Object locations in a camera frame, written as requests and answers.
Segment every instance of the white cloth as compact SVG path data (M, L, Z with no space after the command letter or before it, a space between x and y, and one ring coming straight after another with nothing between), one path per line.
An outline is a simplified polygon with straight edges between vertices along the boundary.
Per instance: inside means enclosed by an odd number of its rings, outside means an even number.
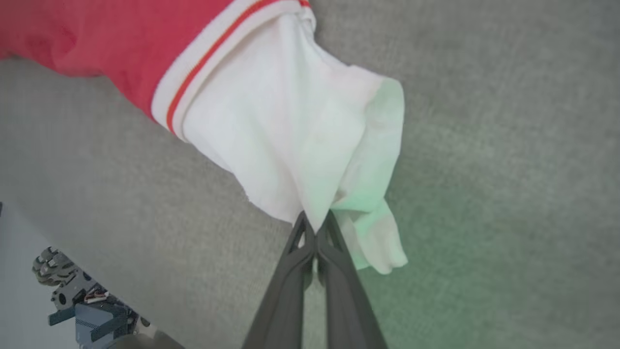
M205 81L183 123L249 201L318 229L333 209L357 268L407 263L384 200L401 146L400 84L346 66L283 15L251 33Z

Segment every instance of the garment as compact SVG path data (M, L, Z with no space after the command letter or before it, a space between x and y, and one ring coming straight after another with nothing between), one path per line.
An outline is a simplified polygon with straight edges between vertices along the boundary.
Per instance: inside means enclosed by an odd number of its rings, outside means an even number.
M388 273L407 262L383 199L402 88L323 51L315 25L297 0L3 2L0 56L108 76L263 211L318 229L333 209L356 266Z

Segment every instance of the gray tablecloth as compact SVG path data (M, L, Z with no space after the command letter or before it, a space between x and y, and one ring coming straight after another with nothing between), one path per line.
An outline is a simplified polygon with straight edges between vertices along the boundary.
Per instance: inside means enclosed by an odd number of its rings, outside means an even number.
M405 89L410 263L360 273L391 348L617 348L620 2L312 5L320 44ZM189 348L240 347L290 229L107 79L22 60L0 62L0 199Z

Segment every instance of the white floor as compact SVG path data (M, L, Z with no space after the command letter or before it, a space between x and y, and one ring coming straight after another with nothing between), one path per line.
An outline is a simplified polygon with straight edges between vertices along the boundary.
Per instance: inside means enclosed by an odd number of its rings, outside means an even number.
M54 327L52 287L40 285L30 271L33 259L50 246L40 231L10 202L0 217L0 343L6 349L75 349L75 322Z

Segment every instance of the red stripe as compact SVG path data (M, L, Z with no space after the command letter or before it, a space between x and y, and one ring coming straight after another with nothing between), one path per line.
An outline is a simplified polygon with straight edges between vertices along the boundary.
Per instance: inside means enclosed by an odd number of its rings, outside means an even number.
M217 51L217 49L220 46L222 46L222 44L226 41L226 39L228 39L228 37L230 37L231 34L248 17L250 17L252 14L257 12L258 10L262 9L263 7L269 5L269 4L273 3L273 2L276 2L276 1L278 1L278 0L260 0L260 1L255 2L250 7L248 7L241 14L241 16L239 16L239 18L237 18L237 20L235 20L234 23L232 23L232 25L228 29L226 29L224 34L222 34L222 36L220 36L218 38L218 40L213 44L213 46L211 46L211 48L206 52L206 54L204 56L202 56L200 61L198 61L198 63L193 67L193 69L190 71L190 73L185 78L185 81L183 81L183 83L181 84L181 87L179 87L179 90L177 91L177 94L175 94L174 98L172 99L172 102L170 103L170 107L168 108L168 114L166 115L166 124L168 125L168 129L170 130L170 132L172 132L173 135L176 135L176 133L174 132L174 129L172 128L172 117L174 116L174 112L177 110L177 106L179 106L179 101L181 100L181 97L185 94L185 91L187 90L187 87L192 82L192 80L196 77L198 72L205 66L205 64L207 63L209 58L211 58L211 56L213 56L215 51Z

